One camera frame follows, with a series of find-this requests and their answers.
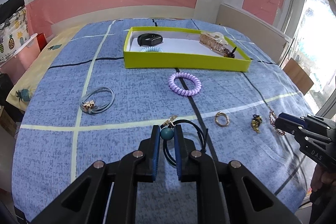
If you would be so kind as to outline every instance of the blue bracelet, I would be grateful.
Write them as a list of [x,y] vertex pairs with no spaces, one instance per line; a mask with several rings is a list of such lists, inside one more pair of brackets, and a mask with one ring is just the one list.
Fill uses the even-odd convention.
[[[102,106],[96,106],[95,102],[93,100],[87,101],[90,96],[92,96],[94,94],[97,94],[99,92],[110,92],[111,93],[111,101],[108,104],[105,104],[105,105],[102,105]],[[102,87],[100,87],[96,90],[93,90],[93,91],[85,94],[79,102],[79,107],[83,112],[85,112],[87,114],[98,114],[98,113],[102,113],[105,110],[107,110],[113,104],[114,99],[115,99],[114,91],[111,90],[110,88],[106,88],[106,87],[102,86]]]
[[146,47],[140,50],[141,52],[164,52],[161,48],[159,47]]

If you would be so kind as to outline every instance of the black smartwatch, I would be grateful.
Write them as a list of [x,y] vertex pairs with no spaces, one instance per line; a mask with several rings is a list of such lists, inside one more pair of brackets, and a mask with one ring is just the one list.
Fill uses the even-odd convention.
[[156,33],[144,33],[138,36],[139,46],[156,46],[162,43],[162,36]]

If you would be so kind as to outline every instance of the blue gripper pad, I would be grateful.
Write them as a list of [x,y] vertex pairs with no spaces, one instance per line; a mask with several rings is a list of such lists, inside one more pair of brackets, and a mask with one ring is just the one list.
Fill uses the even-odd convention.
[[155,145],[153,151],[153,159],[152,159],[152,179],[155,181],[156,175],[158,173],[158,164],[159,164],[159,151],[160,151],[160,127],[157,127],[157,133],[155,136]]
[[174,148],[175,148],[175,158],[176,158],[176,172],[178,179],[181,180],[182,176],[182,158],[179,146],[179,137],[177,135],[176,127],[174,128]]
[[278,118],[283,118],[283,119],[289,120],[291,122],[298,123],[298,124],[302,125],[303,128],[307,127],[307,124],[306,124],[304,119],[298,118],[298,117],[293,116],[293,115],[289,115],[287,113],[283,113],[283,112],[280,113]]

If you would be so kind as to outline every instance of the cardboard box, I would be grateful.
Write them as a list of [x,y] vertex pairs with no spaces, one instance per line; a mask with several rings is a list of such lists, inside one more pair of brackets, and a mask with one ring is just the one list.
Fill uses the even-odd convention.
[[3,106],[0,106],[0,126],[12,137],[16,133],[17,124],[8,115]]
[[[238,47],[236,58],[220,56],[200,44],[200,30],[171,27],[132,27],[124,44],[125,68],[192,68],[231,71],[247,71],[251,59]],[[164,52],[140,52],[137,37],[143,33],[162,35]],[[236,45],[225,37],[226,46],[232,50]]]

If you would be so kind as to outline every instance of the purple spiral hair tie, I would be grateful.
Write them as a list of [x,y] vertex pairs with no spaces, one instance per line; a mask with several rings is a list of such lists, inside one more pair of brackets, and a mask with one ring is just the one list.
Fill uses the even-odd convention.
[[[192,81],[195,84],[195,88],[193,90],[184,90],[179,88],[174,82],[176,78],[184,78]],[[168,85],[173,92],[185,97],[196,95],[197,93],[199,93],[202,87],[201,82],[198,80],[198,78],[187,72],[173,73],[172,76],[168,79]]]

